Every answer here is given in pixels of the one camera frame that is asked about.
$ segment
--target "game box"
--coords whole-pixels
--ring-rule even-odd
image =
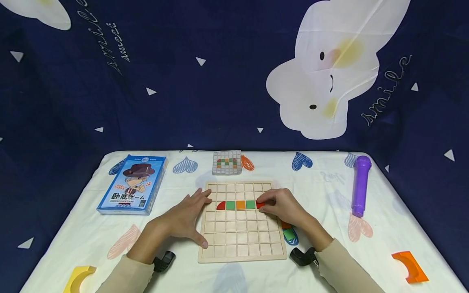
[[[97,210],[101,214],[149,215],[166,166],[166,157],[128,155]]]

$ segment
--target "yellow arch block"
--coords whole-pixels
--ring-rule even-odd
[[[80,293],[80,285],[83,280],[94,272],[96,272],[96,268],[92,266],[75,267],[68,279],[63,293]]]

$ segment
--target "wooden puzzle board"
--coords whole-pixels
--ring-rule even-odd
[[[213,200],[202,211],[199,263],[227,263],[287,258],[280,219],[259,212],[256,202],[273,188],[271,181],[208,182]]]

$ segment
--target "beige sleeve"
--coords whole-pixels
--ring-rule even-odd
[[[143,293],[154,267],[154,264],[139,263],[123,255],[96,293]]]
[[[338,293],[384,293],[337,239],[317,252],[316,258],[320,275]]]

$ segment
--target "cloud print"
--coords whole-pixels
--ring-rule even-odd
[[[296,37],[295,58],[267,77],[286,127],[309,139],[347,129],[348,101],[378,76],[376,52],[394,35],[410,0],[329,0],[310,6]]]
[[[58,30],[69,30],[70,17],[59,0],[0,0],[10,11],[29,18],[36,18]]]

